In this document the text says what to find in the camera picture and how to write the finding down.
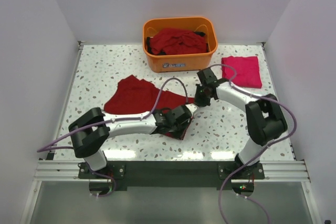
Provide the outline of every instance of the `logo on bin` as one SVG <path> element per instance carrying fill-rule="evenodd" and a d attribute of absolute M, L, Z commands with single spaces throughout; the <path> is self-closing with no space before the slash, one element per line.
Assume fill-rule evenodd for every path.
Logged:
<path fill-rule="evenodd" d="M 163 68 L 181 68 L 185 67 L 185 63 L 176 63 L 176 64 L 169 64 L 169 63 L 164 63 Z"/>

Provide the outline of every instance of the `cable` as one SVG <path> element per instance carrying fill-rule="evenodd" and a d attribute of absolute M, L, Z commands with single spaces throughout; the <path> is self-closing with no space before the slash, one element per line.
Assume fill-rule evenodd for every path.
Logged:
<path fill-rule="evenodd" d="M 112 176 L 108 176 L 108 175 L 105 175 L 105 174 L 101 174 L 101 173 L 97 173 L 95 172 L 94 170 L 91 169 L 89 163 L 86 163 L 86 165 L 88 166 L 89 168 L 89 171 L 97 176 L 100 176 L 102 178 L 107 178 L 107 179 L 110 179 L 113 183 L 113 187 L 112 189 L 110 189 L 110 191 L 107 193 L 107 194 L 103 194 L 103 195 L 97 195 L 96 197 L 100 198 L 100 197 L 105 197 L 105 196 L 109 196 L 111 195 L 117 188 L 117 182 L 115 181 L 115 179 L 112 177 Z"/>
<path fill-rule="evenodd" d="M 244 95 L 248 95 L 248 96 L 253 97 L 253 98 L 256 98 L 256 99 L 263 99 L 263 100 L 266 100 L 266 101 L 269 101 L 269 102 L 273 102 L 273 103 L 275 103 L 275 104 L 277 104 L 277 105 L 283 107 L 283 108 L 284 108 L 284 109 L 291 115 L 291 117 L 292 117 L 292 119 L 293 119 L 293 129 L 292 129 L 292 131 L 291 131 L 290 133 L 288 133 L 288 135 L 286 135 L 286 136 L 284 136 L 284 137 L 281 137 L 280 139 L 275 140 L 275 141 L 270 142 L 270 143 L 268 143 L 267 145 L 265 145 L 265 147 L 264 147 L 264 148 L 263 148 L 263 149 L 262 149 L 256 156 L 255 156 L 255 157 L 253 157 L 252 159 L 250 159 L 246 164 L 244 164 L 244 165 L 241 166 L 240 168 L 236 169 L 235 171 L 233 171 L 232 173 L 230 173 L 230 174 L 225 178 L 225 180 L 224 180 L 224 182 L 222 183 L 222 186 L 220 187 L 220 190 L 219 190 L 219 195 L 218 195 L 218 206 L 219 206 L 219 210 L 220 210 L 220 212 L 221 212 L 220 214 L 221 214 L 222 217 L 223 217 L 223 220 L 225 221 L 225 223 L 229 224 L 229 222 L 228 222 L 228 220 L 227 220 L 227 218 L 226 218 L 226 216 L 225 216 L 225 214 L 224 214 L 223 207 L 222 207 L 222 192 L 223 192 L 223 188 L 224 188 L 225 184 L 229 181 L 229 179 L 230 179 L 233 175 L 235 175 L 237 172 L 239 172 L 239 171 L 241 171 L 242 169 L 244 169 L 244 168 L 245 168 L 246 166 L 248 166 L 251 162 L 253 162 L 253 160 L 255 160 L 256 158 L 260 157 L 260 156 L 267 150 L 267 148 L 269 148 L 269 147 L 271 147 L 272 145 L 277 144 L 277 143 L 279 143 L 279 142 L 281 142 L 281 141 L 283 141 L 283 140 L 288 139 L 289 137 L 291 137 L 291 136 L 294 134 L 294 132 L 296 131 L 296 129 L 297 129 L 297 120 L 296 120 L 296 118 L 295 118 L 293 112 L 291 112 L 290 109 L 289 109 L 287 106 L 285 106 L 284 104 L 278 102 L 277 100 L 273 100 L 273 99 L 268 98 L 268 97 L 263 97 L 263 96 L 260 96 L 260 95 L 256 95 L 256 94 L 250 93 L 250 92 L 248 92 L 248 91 L 246 91 L 246 90 L 243 90 L 243 89 L 241 89 L 241 88 L 238 88 L 238 87 L 236 87 L 234 84 L 232 84 L 232 80 L 237 76 L 237 71 L 236 71 L 233 67 L 231 67 L 231 66 L 229 66 L 229 65 L 225 65 L 225 64 L 214 64 L 214 65 L 211 65 L 209 68 L 214 67 L 214 66 L 227 67 L 227 68 L 231 69 L 231 70 L 234 72 L 234 75 L 229 79 L 229 85 L 231 86 L 231 88 L 233 88 L 234 90 L 236 90 L 236 91 L 238 91 L 238 92 L 240 92 L 240 93 L 242 93 L 242 94 L 244 94 Z M 266 210 L 266 209 L 265 209 L 259 202 L 257 202 L 256 200 L 251 199 L 251 198 L 249 198 L 249 197 L 246 197 L 246 199 L 248 199 L 248 200 L 254 202 L 255 204 L 257 204 L 257 205 L 264 211 L 264 213 L 266 214 L 266 217 L 267 217 L 267 223 L 268 223 L 268 224 L 271 224 L 271 218 L 270 218 L 270 215 L 269 215 L 269 213 L 267 212 L 267 210 Z"/>
<path fill-rule="evenodd" d="M 183 83 L 180 79 L 178 79 L 178 78 L 176 78 L 176 77 L 171 77 L 171 78 L 167 79 L 167 80 L 162 84 L 161 89 L 160 89 L 160 91 L 159 91 L 159 93 L 158 93 L 158 95 L 157 95 L 157 97 L 156 97 L 156 101 L 155 101 L 155 103 L 154 103 L 154 106 L 153 106 L 153 108 L 151 109 L 151 111 L 150 111 L 147 115 L 145 115 L 145 116 L 142 117 L 142 118 L 141 118 L 141 117 L 134 117 L 134 118 L 132 118 L 132 117 L 129 117 L 129 118 L 117 118 L 117 119 L 115 119 L 115 121 L 142 120 L 142 119 L 146 119 L 146 118 L 148 118 L 148 117 L 154 112 L 154 110 L 155 110 L 155 108 L 156 108 L 156 106 L 157 106 L 157 104 L 158 104 L 158 102 L 159 102 L 159 99 L 160 99 L 160 96 L 161 96 L 161 93 L 162 93 L 162 91 L 163 91 L 164 86 L 165 86 L 169 81 L 171 81 L 171 80 L 176 80 L 176 81 L 178 81 L 178 82 L 182 85 L 182 87 L 183 87 L 183 89 L 184 89 L 184 92 L 185 92 L 186 103 L 188 103 L 188 93 L 187 93 L 187 89 L 186 89 L 184 83 Z M 38 149 L 37 152 L 45 152 L 45 151 L 58 150 L 58 149 L 65 149 L 65 148 L 69 148 L 69 149 L 70 149 L 70 148 L 72 148 L 72 147 L 70 147 L 70 146 L 69 146 L 69 147 L 67 147 L 67 146 L 59 146 L 59 147 L 56 146 L 56 147 L 51 147 L 51 146 L 54 145 L 54 144 L 56 144 L 56 143 L 58 143 L 59 141 L 65 139 L 65 138 L 67 138 L 67 137 L 69 137 L 69 136 L 71 136 L 71 135 L 77 133 L 77 132 L 86 130 L 86 129 L 91 128 L 91 127 L 94 127 L 94 126 L 99 126 L 99 125 L 102 125 L 102 124 L 107 124 L 107 123 L 112 123 L 112 122 L 113 122 L 113 120 L 106 120 L 106 121 L 102 121 L 102 122 L 98 122 L 98 123 L 92 123 L 92 124 L 89 124 L 89 125 L 80 127 L 80 128 L 78 128 L 78 129 L 75 129 L 75 130 L 73 130 L 73 131 L 71 131 L 71 132 L 69 132 L 69 133 L 67 133 L 67 134 L 65 134 L 65 135 L 63 135 L 63 136 L 61 136 L 61 137 L 59 137 L 59 138 L 53 140 L 53 141 L 50 142 L 49 144 L 47 144 L 47 145 L 43 146 L 42 148 Z"/>

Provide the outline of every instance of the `crumpled red cloth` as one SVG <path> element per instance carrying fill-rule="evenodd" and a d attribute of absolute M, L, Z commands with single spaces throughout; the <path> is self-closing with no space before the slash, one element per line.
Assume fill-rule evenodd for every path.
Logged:
<path fill-rule="evenodd" d="M 154 84 L 146 80 L 139 80 L 133 75 L 128 76 L 119 81 L 116 93 L 104 105 L 104 110 L 116 115 L 139 114 L 150 111 L 154 106 L 159 90 Z M 194 98 L 188 98 L 188 102 L 193 103 Z M 174 109 L 184 104 L 184 96 L 170 91 L 162 91 L 156 108 Z"/>
<path fill-rule="evenodd" d="M 201 54 L 207 52 L 204 37 L 193 31 L 164 28 L 150 40 L 152 52 L 158 55 L 164 51 L 167 55 Z"/>
<path fill-rule="evenodd" d="M 263 85 L 260 79 L 259 62 L 257 56 L 222 58 L 222 64 L 236 69 L 237 76 L 232 82 L 240 87 L 260 89 Z M 230 79 L 234 72 L 232 69 L 222 67 L 223 78 Z"/>

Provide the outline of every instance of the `folded red cloth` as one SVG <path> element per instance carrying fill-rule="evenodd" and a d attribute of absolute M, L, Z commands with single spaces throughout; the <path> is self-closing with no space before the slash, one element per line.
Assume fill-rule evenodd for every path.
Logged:
<path fill-rule="evenodd" d="M 237 76 L 233 83 L 240 87 L 260 89 L 263 85 L 260 79 L 259 62 L 257 56 L 251 57 L 227 57 L 222 58 L 222 64 L 229 65 L 236 69 Z M 223 78 L 230 79 L 234 72 L 232 69 L 222 67 Z"/>
<path fill-rule="evenodd" d="M 159 89 L 154 84 L 143 79 L 139 80 L 135 76 L 128 76 L 119 81 L 116 93 L 104 105 L 104 110 L 107 113 L 116 115 L 139 114 L 150 111 L 154 106 L 158 93 Z M 194 98 L 188 98 L 188 102 L 193 103 Z M 183 104 L 185 104 L 184 96 L 170 91 L 162 91 L 156 108 L 174 109 Z M 176 138 L 182 140 L 184 133 Z"/>
<path fill-rule="evenodd" d="M 190 30 L 164 28 L 150 40 L 152 52 L 158 55 L 164 51 L 167 55 L 201 54 L 206 52 L 204 37 Z"/>

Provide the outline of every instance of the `table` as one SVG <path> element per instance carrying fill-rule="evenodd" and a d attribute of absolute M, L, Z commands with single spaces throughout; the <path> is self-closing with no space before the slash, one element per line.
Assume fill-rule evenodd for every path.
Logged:
<path fill-rule="evenodd" d="M 220 44 L 211 64 L 220 63 L 222 57 L 257 56 L 259 59 L 262 89 L 247 89 L 254 93 L 275 93 L 262 45 Z M 220 67 L 213 72 L 218 78 Z M 180 78 L 188 94 L 194 95 L 199 82 L 196 71 L 153 72 L 146 60 L 141 44 L 135 45 L 84 45 L 70 97 L 61 123 L 60 135 L 68 132 L 68 125 L 96 106 L 103 105 L 117 90 L 121 79 L 129 75 L 151 81 L 156 87 L 170 77 Z M 177 81 L 169 82 L 165 90 L 184 94 Z M 164 135 L 133 134 L 109 138 L 102 146 L 107 159 L 126 161 L 231 161 L 248 140 L 244 112 L 224 101 L 212 101 L 201 108 L 189 126 L 184 140 Z M 59 145 L 71 146 L 70 138 Z M 73 150 L 55 151 L 54 160 L 76 160 Z M 261 161 L 292 161 L 290 140 L 272 146 Z"/>

